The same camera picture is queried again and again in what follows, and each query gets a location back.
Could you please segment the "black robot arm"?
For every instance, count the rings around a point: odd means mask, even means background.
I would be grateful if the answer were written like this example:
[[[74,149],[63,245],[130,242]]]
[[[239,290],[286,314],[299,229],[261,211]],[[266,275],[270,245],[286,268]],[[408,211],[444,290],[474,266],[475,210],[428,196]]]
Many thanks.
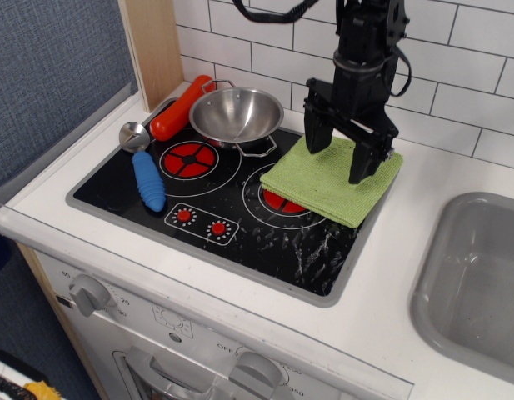
[[[307,149],[329,147],[334,131],[354,143],[349,182],[374,175],[393,152],[398,129],[385,112],[399,62],[398,48],[409,18],[402,1],[338,1],[339,43],[332,82],[311,78],[304,103]]]

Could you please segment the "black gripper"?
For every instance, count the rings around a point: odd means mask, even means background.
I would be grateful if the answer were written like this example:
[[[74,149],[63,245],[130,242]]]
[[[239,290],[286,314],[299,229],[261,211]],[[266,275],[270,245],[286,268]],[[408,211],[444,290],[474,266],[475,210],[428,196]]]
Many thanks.
[[[379,65],[337,66],[332,82],[310,78],[304,103],[304,130],[310,154],[328,148],[334,129],[356,142],[349,183],[358,184],[374,175],[392,154],[397,128],[385,113],[397,59]]]

